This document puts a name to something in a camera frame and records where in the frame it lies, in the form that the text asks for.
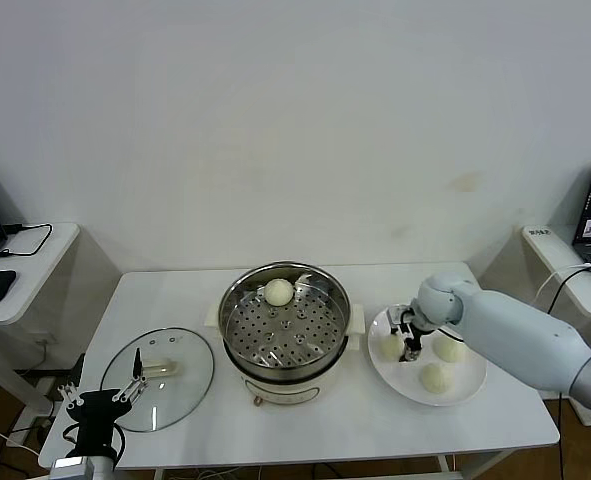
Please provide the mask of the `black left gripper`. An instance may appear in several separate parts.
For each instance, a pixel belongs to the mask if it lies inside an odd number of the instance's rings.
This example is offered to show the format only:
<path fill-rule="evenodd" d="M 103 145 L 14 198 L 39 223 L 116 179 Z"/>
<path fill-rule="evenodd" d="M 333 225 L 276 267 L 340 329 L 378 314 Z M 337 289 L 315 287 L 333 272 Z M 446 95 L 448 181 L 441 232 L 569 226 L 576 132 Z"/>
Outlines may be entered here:
<path fill-rule="evenodd" d="M 136 401 L 147 386 L 140 349 L 135 350 L 131 379 L 120 390 L 90 391 L 80 395 L 78 388 L 84 360 L 85 354 L 82 353 L 66 381 L 58 387 L 62 405 L 77 426 L 71 454 L 117 454 L 112 446 L 116 421 L 130 412 L 130 401 Z"/>

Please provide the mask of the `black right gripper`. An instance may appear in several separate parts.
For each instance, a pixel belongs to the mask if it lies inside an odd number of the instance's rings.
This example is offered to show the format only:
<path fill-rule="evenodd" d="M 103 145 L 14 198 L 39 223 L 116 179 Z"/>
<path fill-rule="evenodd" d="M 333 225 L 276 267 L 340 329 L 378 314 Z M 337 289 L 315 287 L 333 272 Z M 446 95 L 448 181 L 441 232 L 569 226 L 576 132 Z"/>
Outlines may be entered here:
<path fill-rule="evenodd" d="M 389 343 L 393 346 L 400 346 L 401 336 L 399 326 L 393 325 L 389 330 Z M 399 357 L 400 362 L 414 362 L 419 358 L 422 351 L 421 337 L 423 335 L 424 332 L 416 328 L 412 323 L 402 323 L 402 337 L 404 342 L 402 353 Z"/>

